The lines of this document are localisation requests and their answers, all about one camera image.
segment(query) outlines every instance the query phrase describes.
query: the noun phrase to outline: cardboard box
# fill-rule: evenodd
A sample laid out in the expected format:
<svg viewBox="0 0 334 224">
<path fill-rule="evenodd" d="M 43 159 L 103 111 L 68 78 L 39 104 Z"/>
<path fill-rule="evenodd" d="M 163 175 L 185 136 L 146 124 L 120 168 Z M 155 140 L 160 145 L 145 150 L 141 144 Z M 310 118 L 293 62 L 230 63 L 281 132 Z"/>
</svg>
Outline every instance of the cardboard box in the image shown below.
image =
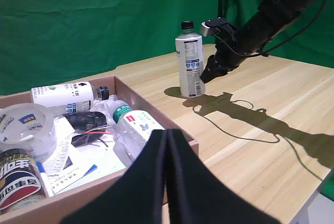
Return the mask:
<svg viewBox="0 0 334 224">
<path fill-rule="evenodd" d="M 133 109 L 147 111 L 164 128 L 180 128 L 117 77 L 108 76 L 88 81 L 95 87 L 108 86 L 110 94 L 117 94 L 118 99 L 126 101 Z M 27 102 L 31 102 L 30 92 L 10 95 L 0 98 L 0 108 Z M 184 130 L 182 131 L 186 140 L 189 142 L 189 145 L 194 152 L 198 154 L 198 143 L 187 132 Z M 1 215 L 0 223 L 59 223 L 64 216 L 84 206 L 107 190 L 124 172 L 125 169 L 67 192 L 28 205 L 22 209 Z"/>
</svg>

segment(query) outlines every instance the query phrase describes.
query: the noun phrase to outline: green bottle label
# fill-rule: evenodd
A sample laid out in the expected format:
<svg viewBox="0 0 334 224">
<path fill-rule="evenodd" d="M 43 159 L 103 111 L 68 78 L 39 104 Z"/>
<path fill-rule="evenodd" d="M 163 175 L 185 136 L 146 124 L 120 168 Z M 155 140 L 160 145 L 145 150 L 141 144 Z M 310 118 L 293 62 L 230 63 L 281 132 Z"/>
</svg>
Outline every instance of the green bottle label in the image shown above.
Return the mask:
<svg viewBox="0 0 334 224">
<path fill-rule="evenodd" d="M 128 105 L 122 105 L 120 107 L 118 107 L 115 112 L 113 113 L 113 119 L 114 121 L 117 123 L 120 120 L 120 117 L 126 113 L 132 111 L 132 108 L 129 107 Z"/>
</svg>

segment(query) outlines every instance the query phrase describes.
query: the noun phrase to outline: black bottle cap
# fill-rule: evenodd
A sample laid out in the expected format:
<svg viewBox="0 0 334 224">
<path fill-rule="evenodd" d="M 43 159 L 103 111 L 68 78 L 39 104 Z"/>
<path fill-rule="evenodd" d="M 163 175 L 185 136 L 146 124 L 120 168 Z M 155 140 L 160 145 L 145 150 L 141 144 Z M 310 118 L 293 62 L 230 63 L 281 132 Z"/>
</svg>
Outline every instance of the black bottle cap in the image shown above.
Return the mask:
<svg viewBox="0 0 334 224">
<path fill-rule="evenodd" d="M 108 87 L 100 87 L 101 91 L 101 100 L 109 99 L 109 89 Z"/>
<path fill-rule="evenodd" d="M 192 29 L 194 28 L 194 22 L 193 21 L 183 21 L 181 22 L 181 29 Z"/>
</svg>

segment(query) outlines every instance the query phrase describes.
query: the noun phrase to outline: wooden table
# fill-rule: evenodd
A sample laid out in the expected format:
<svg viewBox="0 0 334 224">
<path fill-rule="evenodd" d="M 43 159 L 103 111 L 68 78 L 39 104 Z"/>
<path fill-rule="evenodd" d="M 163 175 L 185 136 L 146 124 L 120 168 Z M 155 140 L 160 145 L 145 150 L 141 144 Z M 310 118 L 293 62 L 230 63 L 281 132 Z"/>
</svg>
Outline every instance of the wooden table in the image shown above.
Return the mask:
<svg viewBox="0 0 334 224">
<path fill-rule="evenodd" d="M 175 53 L 92 77 L 110 74 L 193 135 L 222 183 L 283 223 L 295 221 L 334 166 L 334 69 L 250 58 L 192 100 L 181 98 Z M 166 206 L 163 213 L 167 223 Z"/>
</svg>

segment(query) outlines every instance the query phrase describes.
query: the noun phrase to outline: plastic water bottle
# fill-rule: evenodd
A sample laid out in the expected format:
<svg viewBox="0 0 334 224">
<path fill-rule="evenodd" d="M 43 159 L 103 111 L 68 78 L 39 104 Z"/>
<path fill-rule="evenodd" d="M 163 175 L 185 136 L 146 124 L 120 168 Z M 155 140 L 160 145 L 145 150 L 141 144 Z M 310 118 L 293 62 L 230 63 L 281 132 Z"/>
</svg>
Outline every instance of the plastic water bottle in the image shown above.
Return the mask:
<svg viewBox="0 0 334 224">
<path fill-rule="evenodd" d="M 109 98 L 108 87 L 93 87 L 89 82 L 76 82 L 30 90 L 31 101 L 51 109 L 54 115 L 88 111 L 97 101 Z"/>
<path fill-rule="evenodd" d="M 108 105 L 108 112 L 117 124 L 117 135 L 125 149 L 136 159 L 154 129 L 164 129 L 148 112 L 133 110 L 125 101 Z"/>
<path fill-rule="evenodd" d="M 175 39 L 181 94 L 194 98 L 205 93 L 200 79 L 204 70 L 202 36 L 194 32 L 192 21 L 182 22 L 181 29 L 182 34 Z"/>
</svg>

